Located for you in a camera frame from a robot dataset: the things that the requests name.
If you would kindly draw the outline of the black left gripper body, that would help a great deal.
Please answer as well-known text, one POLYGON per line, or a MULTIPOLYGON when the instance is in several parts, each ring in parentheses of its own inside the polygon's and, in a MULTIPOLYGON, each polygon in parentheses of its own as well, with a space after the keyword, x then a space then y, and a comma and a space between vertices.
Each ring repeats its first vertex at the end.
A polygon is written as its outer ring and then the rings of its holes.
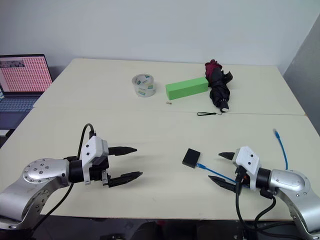
POLYGON ((91 181, 101 181, 103 186, 109 185, 110 176, 108 175, 109 159, 107 156, 95 157, 89 168, 91 181))

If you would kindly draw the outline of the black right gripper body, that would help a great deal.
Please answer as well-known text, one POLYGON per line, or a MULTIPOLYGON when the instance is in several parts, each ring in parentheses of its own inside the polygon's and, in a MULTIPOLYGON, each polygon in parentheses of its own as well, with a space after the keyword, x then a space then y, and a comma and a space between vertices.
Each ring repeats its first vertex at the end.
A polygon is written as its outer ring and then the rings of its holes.
POLYGON ((235 178, 235 189, 236 194, 240 194, 242 188, 250 188, 250 177, 247 174, 247 170, 243 166, 238 166, 236 168, 236 178, 235 178))

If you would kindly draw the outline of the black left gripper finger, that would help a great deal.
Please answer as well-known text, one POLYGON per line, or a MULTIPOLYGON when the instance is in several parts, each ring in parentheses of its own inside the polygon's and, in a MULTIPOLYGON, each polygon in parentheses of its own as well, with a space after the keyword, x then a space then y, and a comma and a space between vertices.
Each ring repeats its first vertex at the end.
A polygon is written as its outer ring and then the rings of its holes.
POLYGON ((108 176, 108 187, 112 188, 112 187, 116 187, 116 186, 127 184, 127 183, 137 179, 142 174, 143 174, 143 172, 134 171, 134 172, 122 174, 119 177, 115 177, 115 178, 112 178, 109 175, 108 176))
POLYGON ((109 147, 108 148, 108 155, 109 156, 123 156, 130 153, 137 152, 138 150, 133 147, 127 146, 116 146, 116 147, 109 147))

